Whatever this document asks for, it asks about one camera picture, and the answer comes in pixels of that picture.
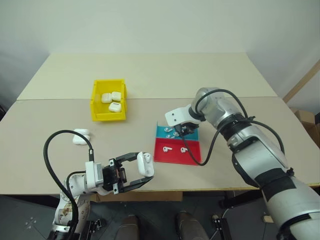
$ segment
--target wall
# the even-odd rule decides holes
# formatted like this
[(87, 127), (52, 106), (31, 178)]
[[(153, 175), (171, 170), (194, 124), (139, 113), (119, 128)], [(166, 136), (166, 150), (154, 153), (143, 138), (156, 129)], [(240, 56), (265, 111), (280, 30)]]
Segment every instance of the wall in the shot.
[(319, 0), (2, 0), (0, 103), (52, 52), (247, 52), (284, 96), (320, 56), (319, 11)]
[(320, 113), (320, 71), (287, 104), (314, 114)]

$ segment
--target floor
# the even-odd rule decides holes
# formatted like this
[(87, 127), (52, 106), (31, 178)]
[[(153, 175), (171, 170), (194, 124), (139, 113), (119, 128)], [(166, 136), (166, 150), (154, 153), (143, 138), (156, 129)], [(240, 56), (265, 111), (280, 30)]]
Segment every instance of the floor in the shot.
[[(135, 214), (141, 221), (145, 240), (176, 240), (176, 213), (186, 210), (202, 224), (208, 236), (215, 229), (213, 214), (224, 210), (218, 205), (224, 197), (184, 196), (182, 202), (108, 202), (92, 203), (90, 220), (104, 218), (107, 226), (97, 231), (92, 240), (113, 240), (123, 218)], [(50, 232), (55, 209), (0, 195), (0, 239), (43, 240)], [(266, 207), (262, 199), (229, 209), (225, 218), (233, 240), (275, 240), (277, 229), (273, 223), (262, 222)], [(214, 240), (220, 240), (216, 234)]]

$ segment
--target red tray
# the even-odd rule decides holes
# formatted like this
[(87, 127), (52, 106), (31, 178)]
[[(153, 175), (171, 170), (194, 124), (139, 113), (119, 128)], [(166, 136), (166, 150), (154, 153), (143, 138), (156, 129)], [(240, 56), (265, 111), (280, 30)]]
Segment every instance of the red tray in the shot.
[[(195, 159), (201, 162), (201, 151), (200, 144), (198, 141), (187, 140), (188, 146), (195, 157)], [(163, 151), (164, 147), (172, 148), (167, 152)], [(186, 151), (182, 153), (181, 148), (185, 148), (185, 144), (181, 139), (170, 139), (170, 138), (156, 138), (154, 147), (154, 161), (161, 163), (171, 164), (185, 164), (185, 165), (197, 165), (189, 153)]]

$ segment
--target person's foot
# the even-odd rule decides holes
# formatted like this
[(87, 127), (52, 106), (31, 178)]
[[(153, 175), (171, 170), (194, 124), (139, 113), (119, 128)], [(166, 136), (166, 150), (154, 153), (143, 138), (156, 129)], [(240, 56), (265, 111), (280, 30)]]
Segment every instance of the person's foot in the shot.
[(129, 215), (122, 220), (114, 240), (139, 240), (138, 218)]
[(201, 224), (186, 211), (181, 211), (176, 215), (175, 224), (181, 240), (209, 240)]

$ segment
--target yellow bin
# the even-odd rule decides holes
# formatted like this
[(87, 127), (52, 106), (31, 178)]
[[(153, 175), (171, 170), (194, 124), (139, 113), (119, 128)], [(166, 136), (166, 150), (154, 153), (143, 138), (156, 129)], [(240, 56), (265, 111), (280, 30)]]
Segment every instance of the yellow bin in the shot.
[[(102, 103), (101, 96), (105, 93), (121, 93), (121, 112), (109, 111), (110, 103)], [(119, 121), (126, 120), (127, 90), (124, 79), (95, 80), (90, 101), (92, 121)]]

